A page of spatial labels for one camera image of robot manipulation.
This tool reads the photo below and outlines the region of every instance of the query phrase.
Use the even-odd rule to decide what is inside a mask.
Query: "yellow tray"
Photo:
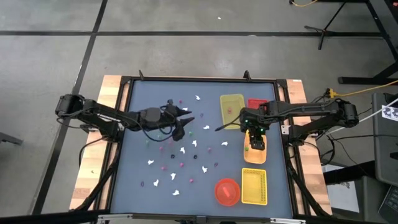
[[[241,109],[244,108],[244,98],[242,94],[231,94],[220,96],[221,115],[223,116],[223,124],[228,124],[239,116]],[[236,124],[240,124],[239,119],[234,121]],[[229,125],[225,129],[238,129],[239,125]]]
[[[267,172],[242,169],[242,203],[267,205]]]
[[[250,145],[249,130],[246,131],[243,143],[243,159],[253,164],[263,164],[267,159],[267,137],[262,135],[266,148],[264,150],[252,149]]]

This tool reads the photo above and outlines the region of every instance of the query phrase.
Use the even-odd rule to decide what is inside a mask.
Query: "black stand leg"
[[[337,184],[341,182],[357,180],[364,175],[375,178],[376,176],[374,169],[375,169],[374,161],[369,161],[355,166],[324,172],[323,177],[325,178],[325,183],[327,185]]]
[[[378,73],[372,78],[364,77],[338,77],[338,83],[340,84],[360,84],[360,85],[385,85],[387,83],[397,81],[397,78],[388,78],[398,72],[398,61],[395,61],[392,65]]]
[[[319,39],[319,44],[318,44],[318,50],[322,49],[322,45],[323,45],[323,40],[325,39],[325,37],[331,37],[333,36],[333,34],[335,34],[336,32],[333,31],[328,31],[328,28],[330,26],[330,24],[333,22],[333,20],[335,20],[337,14],[341,11],[341,9],[344,7],[344,5],[348,2],[348,0],[345,0],[342,5],[338,8],[337,12],[335,13],[335,15],[333,15],[333,17],[330,19],[330,21],[328,22],[328,24],[325,26],[325,28],[323,29],[319,29],[316,27],[310,27],[310,26],[304,26],[304,28],[306,29],[311,29],[311,30],[315,30],[317,32],[321,32],[321,37]]]
[[[22,140],[18,138],[14,138],[9,136],[8,134],[0,133],[0,142],[9,142],[20,146],[22,144]]]

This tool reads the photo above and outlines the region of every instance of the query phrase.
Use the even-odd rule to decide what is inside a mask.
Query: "metal stand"
[[[325,36],[333,36],[336,34],[336,32],[334,31],[328,31],[328,28],[330,26],[330,24],[333,22],[333,20],[335,20],[337,14],[341,11],[341,9],[344,7],[344,5],[348,2],[348,0],[345,0],[342,5],[340,6],[340,8],[338,8],[337,12],[335,13],[335,15],[333,15],[333,17],[330,19],[330,21],[328,22],[328,24],[325,26],[325,28],[323,29],[319,29],[316,27],[310,27],[310,26],[304,26],[304,28],[306,29],[311,29],[311,30],[315,30],[317,32],[321,32],[321,37],[319,38],[319,44],[318,44],[318,50],[322,49],[322,44],[323,44],[323,40],[325,39]]]
[[[9,142],[20,146],[23,140],[9,136],[8,134],[0,133],[0,142]]]

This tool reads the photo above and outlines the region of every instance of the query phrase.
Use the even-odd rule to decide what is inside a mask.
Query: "yellow basket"
[[[221,95],[221,115],[223,117],[223,124],[228,124],[239,116],[241,109],[244,108],[244,98],[242,94],[231,94],[231,95]],[[236,124],[240,124],[239,119],[234,121]],[[229,125],[225,129],[239,129],[239,125]]]
[[[267,172],[242,169],[242,203],[267,205]]]

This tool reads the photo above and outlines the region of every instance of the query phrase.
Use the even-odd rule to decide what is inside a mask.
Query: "wooden plank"
[[[99,91],[98,103],[113,107],[118,97],[120,75],[105,75]],[[87,143],[101,138],[99,132],[89,133]],[[70,209],[79,206],[94,189],[100,179],[101,167],[104,160],[106,141],[99,141],[86,147],[77,175]]]

